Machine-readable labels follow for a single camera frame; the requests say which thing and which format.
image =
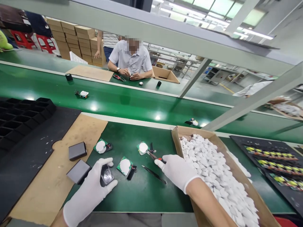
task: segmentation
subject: striped shirt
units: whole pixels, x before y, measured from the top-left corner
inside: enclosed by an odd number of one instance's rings
[[[119,42],[118,36],[108,32],[103,32],[103,47],[114,48],[115,45]]]

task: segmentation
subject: red stool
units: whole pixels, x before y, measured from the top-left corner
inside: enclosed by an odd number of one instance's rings
[[[35,45],[35,47],[37,47],[28,33],[18,32],[18,31],[14,31],[14,30],[10,30],[10,33],[12,33],[12,35],[16,41],[16,44],[19,47],[24,46],[27,49],[32,49],[32,46],[34,46],[34,45]]]
[[[38,40],[38,43],[39,43],[41,49],[45,49],[45,50],[47,50],[50,54],[52,54],[52,53],[53,53],[53,50],[56,49],[55,44],[53,43],[53,41],[52,41],[49,37],[41,36],[41,35],[38,35],[38,34],[36,34],[36,37],[37,37],[37,40]],[[43,40],[44,45],[41,45],[39,39],[42,39],[42,40]],[[50,45],[49,45],[48,40],[51,41],[51,43],[53,44],[53,46],[50,46]]]

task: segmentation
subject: small black cylinder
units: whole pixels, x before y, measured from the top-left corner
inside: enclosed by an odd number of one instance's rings
[[[73,77],[71,74],[65,74],[65,77],[66,77],[67,81],[73,80]]]

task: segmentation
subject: black tray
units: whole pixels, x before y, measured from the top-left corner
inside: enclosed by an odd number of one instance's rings
[[[258,169],[263,173],[264,176],[278,189],[278,191],[284,196],[284,198],[291,204],[291,206],[296,210],[296,212],[303,217],[303,192],[292,190],[287,186],[279,185],[271,176],[270,171],[266,168],[263,168],[255,157],[248,153],[246,148],[244,147],[244,143],[251,143],[251,145],[259,144],[265,147],[277,147],[279,149],[285,150],[291,154],[293,154],[299,160],[297,162],[303,164],[303,157],[299,155],[294,149],[288,146],[286,143],[281,141],[272,141],[272,140],[264,140],[264,139],[256,139],[249,137],[240,137],[240,136],[230,136],[231,139],[241,148],[241,150],[250,158],[250,160],[258,167]]]

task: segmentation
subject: metal frame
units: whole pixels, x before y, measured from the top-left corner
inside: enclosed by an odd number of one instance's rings
[[[243,99],[241,103],[214,119],[212,122],[203,127],[204,130],[216,131],[228,123],[247,114],[251,110],[263,105],[269,100],[281,95],[282,93],[293,89],[303,82],[303,62],[287,71],[280,78],[267,85],[248,99]]]
[[[184,97],[192,84],[208,67],[210,59],[273,76],[281,75],[281,78],[268,85],[266,89],[243,100],[239,105],[210,122],[204,127],[207,130],[215,131],[268,100],[303,83],[302,63],[297,59],[281,55],[276,50],[231,39],[224,34],[196,28],[170,18],[159,17],[110,0],[0,0],[0,3],[203,56],[204,61],[182,90],[180,98]]]

